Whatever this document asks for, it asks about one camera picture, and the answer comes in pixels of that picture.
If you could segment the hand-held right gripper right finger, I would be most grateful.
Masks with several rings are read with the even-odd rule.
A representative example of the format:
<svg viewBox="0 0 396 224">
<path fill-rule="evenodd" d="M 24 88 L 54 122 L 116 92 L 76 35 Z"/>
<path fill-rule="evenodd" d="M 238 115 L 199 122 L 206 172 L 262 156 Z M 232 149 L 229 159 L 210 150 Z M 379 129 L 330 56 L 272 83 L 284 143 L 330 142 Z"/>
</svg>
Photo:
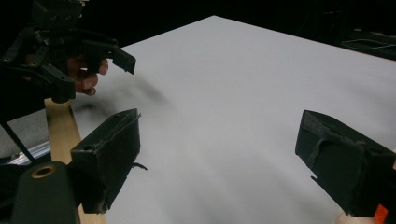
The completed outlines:
<svg viewBox="0 0 396 224">
<path fill-rule="evenodd" d="M 346 214 L 373 217 L 383 206 L 396 217 L 395 152 L 333 117 L 305 110 L 295 153 Z"/>
</svg>

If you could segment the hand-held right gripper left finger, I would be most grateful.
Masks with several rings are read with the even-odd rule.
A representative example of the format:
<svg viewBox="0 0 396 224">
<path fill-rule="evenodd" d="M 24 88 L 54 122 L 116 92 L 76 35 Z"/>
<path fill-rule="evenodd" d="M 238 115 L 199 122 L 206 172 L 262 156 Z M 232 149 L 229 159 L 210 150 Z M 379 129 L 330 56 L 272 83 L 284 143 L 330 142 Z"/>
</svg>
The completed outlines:
<svg viewBox="0 0 396 224">
<path fill-rule="evenodd" d="M 117 198 L 140 152 L 137 109 L 106 119 L 71 149 L 67 165 L 77 203 L 86 214 L 103 214 Z"/>
</svg>

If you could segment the white table cover sheet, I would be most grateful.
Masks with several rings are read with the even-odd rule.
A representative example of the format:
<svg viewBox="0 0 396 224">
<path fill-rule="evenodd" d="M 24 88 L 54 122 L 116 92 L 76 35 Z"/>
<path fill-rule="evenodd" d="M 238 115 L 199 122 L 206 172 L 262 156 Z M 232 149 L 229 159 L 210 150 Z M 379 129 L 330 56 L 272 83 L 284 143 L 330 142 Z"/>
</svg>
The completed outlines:
<svg viewBox="0 0 396 224">
<path fill-rule="evenodd" d="M 396 148 L 396 62 L 220 17 L 133 44 L 73 103 L 90 133 L 140 113 L 141 151 L 108 224 L 332 224 L 336 204 L 295 155 L 306 109 Z"/>
</svg>

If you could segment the metal floor rail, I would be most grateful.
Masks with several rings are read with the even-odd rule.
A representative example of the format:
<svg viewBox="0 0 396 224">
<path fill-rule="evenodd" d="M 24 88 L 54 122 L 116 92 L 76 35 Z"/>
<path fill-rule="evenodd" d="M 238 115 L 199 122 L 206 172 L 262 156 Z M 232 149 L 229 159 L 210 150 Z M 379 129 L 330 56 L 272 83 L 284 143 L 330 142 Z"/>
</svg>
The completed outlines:
<svg viewBox="0 0 396 224">
<path fill-rule="evenodd" d="M 50 142 L 47 141 L 37 146 L 30 147 L 27 149 L 27 151 L 30 153 L 35 161 L 38 161 L 39 159 L 50 155 Z M 9 164 L 16 165 L 28 165 L 30 163 L 31 161 L 29 160 L 29 158 L 25 156 L 22 152 L 14 156 L 9 162 Z"/>
</svg>

